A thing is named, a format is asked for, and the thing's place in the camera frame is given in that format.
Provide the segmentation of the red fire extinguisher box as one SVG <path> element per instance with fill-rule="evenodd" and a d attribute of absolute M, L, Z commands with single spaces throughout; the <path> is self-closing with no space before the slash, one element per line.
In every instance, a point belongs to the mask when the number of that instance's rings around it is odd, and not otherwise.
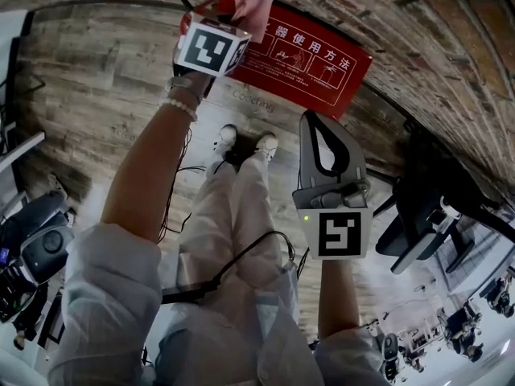
<path fill-rule="evenodd" d="M 262 43 L 250 40 L 226 76 L 339 119 L 372 61 L 342 33 L 274 0 Z"/>

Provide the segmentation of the grey and black robot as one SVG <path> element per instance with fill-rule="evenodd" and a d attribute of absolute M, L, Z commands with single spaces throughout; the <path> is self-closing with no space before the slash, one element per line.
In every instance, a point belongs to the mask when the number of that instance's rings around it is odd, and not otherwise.
<path fill-rule="evenodd" d="M 381 355 L 380 372 L 390 384 L 394 384 L 399 373 L 398 337 L 394 333 L 382 337 Z"/>

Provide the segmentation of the person's white shoe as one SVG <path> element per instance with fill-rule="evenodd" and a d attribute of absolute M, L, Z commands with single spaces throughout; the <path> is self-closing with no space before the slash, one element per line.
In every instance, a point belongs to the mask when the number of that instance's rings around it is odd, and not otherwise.
<path fill-rule="evenodd" d="M 278 139 L 274 133 L 263 134 L 255 146 L 255 153 L 264 157 L 267 162 L 275 156 L 278 148 Z"/>
<path fill-rule="evenodd" d="M 230 151 L 237 141 L 237 128 L 232 124 L 227 124 L 220 129 L 217 140 L 214 143 L 214 150 L 224 154 Z"/>

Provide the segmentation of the person's right white shoe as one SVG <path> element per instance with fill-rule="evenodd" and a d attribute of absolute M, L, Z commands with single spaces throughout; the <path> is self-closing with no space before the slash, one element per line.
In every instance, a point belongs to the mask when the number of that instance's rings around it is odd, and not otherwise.
<path fill-rule="evenodd" d="M 275 156 L 278 148 L 278 139 L 274 133 L 263 134 L 255 146 L 255 153 L 264 157 L 267 162 Z"/>

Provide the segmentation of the white and black robot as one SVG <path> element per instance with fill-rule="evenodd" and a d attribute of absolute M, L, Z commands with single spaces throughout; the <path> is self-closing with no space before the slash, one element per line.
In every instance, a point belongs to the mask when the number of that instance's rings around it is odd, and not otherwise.
<path fill-rule="evenodd" d="M 73 230 L 65 198 L 51 191 L 0 224 L 0 322 L 17 317 L 64 266 Z"/>

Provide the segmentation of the person's left forearm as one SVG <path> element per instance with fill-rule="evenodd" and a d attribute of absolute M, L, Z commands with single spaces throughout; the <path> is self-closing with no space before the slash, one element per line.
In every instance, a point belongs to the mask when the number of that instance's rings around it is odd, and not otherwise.
<path fill-rule="evenodd" d="M 156 243 L 179 158 L 195 112 L 210 77 L 201 72 L 184 76 L 187 88 L 173 87 L 130 148 L 112 181 L 101 215 L 135 236 Z"/>

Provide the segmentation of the black office chair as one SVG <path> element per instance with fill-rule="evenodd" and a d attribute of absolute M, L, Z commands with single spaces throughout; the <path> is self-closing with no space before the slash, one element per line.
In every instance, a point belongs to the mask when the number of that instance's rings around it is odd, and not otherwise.
<path fill-rule="evenodd" d="M 456 258 L 445 272 L 455 271 L 474 246 L 464 241 L 457 228 L 464 216 L 515 244 L 515 228 L 490 212 L 499 209 L 500 204 L 482 192 L 458 159 L 424 129 L 409 125 L 407 131 L 410 137 L 403 148 L 404 175 L 393 181 L 392 195 L 373 213 L 379 216 L 391 207 L 398 211 L 376 244 L 377 253 L 397 258 L 391 272 L 403 273 L 416 260 L 428 259 L 447 238 L 455 246 Z M 447 218 L 441 224 L 427 220 L 441 196 L 461 214 L 458 220 Z"/>

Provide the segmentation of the person's right forearm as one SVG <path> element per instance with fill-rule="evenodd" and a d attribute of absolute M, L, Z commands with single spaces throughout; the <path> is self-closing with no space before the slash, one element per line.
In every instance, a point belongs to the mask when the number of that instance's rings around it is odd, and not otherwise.
<path fill-rule="evenodd" d="M 321 269 L 318 332 L 326 339 L 360 325 L 352 262 L 324 260 Z"/>

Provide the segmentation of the pink cloth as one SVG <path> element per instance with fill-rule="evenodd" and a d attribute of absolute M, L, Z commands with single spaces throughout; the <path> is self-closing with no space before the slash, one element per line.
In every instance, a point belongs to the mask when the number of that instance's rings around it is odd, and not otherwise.
<path fill-rule="evenodd" d="M 265 37 L 274 0 L 234 0 L 231 18 L 234 26 L 251 34 L 251 42 L 261 44 Z"/>

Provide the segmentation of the grey shirt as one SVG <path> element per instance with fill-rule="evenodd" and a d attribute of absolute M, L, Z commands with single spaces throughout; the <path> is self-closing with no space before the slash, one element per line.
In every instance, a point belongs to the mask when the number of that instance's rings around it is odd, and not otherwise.
<path fill-rule="evenodd" d="M 159 248 L 116 225 L 69 246 L 65 332 L 50 386 L 143 386 L 141 354 L 162 291 Z M 345 330 L 311 351 L 295 321 L 296 273 L 255 289 L 237 273 L 201 303 L 175 303 L 154 364 L 157 386 L 389 386 L 368 331 Z"/>

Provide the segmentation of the beige trousers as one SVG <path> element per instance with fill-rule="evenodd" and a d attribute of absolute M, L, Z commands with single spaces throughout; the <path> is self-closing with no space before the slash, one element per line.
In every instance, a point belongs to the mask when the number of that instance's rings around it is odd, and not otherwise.
<path fill-rule="evenodd" d="M 294 267 L 282 263 L 274 233 L 268 163 L 257 152 L 235 169 L 216 154 L 179 236 L 180 285 L 209 281 L 235 260 L 230 273 L 251 288 L 295 298 Z"/>

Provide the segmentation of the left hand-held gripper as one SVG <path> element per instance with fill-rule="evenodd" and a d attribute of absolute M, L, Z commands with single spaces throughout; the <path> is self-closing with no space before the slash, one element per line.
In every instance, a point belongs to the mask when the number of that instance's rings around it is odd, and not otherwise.
<path fill-rule="evenodd" d="M 209 84 L 203 93 L 206 97 L 213 81 L 233 72 L 240 63 L 251 34 L 231 23 L 234 0 L 207 0 L 193 8 L 187 34 L 181 35 L 179 29 L 172 75 L 184 77 L 190 72 L 202 72 L 209 76 Z"/>

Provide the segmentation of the person's left white shoe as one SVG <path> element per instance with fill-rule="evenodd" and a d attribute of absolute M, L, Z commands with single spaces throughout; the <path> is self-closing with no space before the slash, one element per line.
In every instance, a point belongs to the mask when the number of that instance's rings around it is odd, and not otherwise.
<path fill-rule="evenodd" d="M 237 128 L 232 124 L 227 124 L 220 129 L 217 140 L 214 143 L 214 150 L 224 154 L 230 151 L 237 141 Z"/>

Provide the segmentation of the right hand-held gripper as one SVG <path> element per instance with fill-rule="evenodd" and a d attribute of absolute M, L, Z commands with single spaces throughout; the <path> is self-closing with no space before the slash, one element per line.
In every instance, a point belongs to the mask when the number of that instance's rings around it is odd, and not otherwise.
<path fill-rule="evenodd" d="M 330 168 L 323 165 L 318 134 L 332 153 Z M 314 110 L 301 116 L 299 141 L 302 189 L 292 197 L 311 256 L 316 260 L 365 257 L 373 209 L 367 204 L 370 184 L 363 180 L 364 151 L 338 121 Z"/>

